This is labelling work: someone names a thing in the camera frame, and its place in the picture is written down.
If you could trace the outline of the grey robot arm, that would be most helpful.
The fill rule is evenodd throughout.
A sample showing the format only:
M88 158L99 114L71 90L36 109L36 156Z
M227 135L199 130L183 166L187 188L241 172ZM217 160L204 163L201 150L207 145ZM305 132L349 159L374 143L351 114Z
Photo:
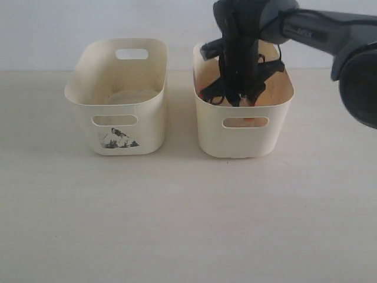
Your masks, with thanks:
M345 109L376 127L376 16L304 9L297 1L216 1L213 15L221 37L203 44L200 54L218 59L220 75L201 90L205 102L255 104L266 81L285 70L281 58L260 53L260 42L293 40L332 56L330 78Z

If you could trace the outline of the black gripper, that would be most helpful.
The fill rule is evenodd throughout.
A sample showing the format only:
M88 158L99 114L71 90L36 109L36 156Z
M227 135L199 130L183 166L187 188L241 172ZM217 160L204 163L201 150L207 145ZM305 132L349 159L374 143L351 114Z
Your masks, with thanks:
M227 100L231 106L239 106L237 91L246 91L250 106L265 91L264 83L277 72L283 72L285 65L278 58L268 61L259 50L260 40L252 37L236 37L222 40L221 74L223 81L214 81L200 91L201 98L219 106Z

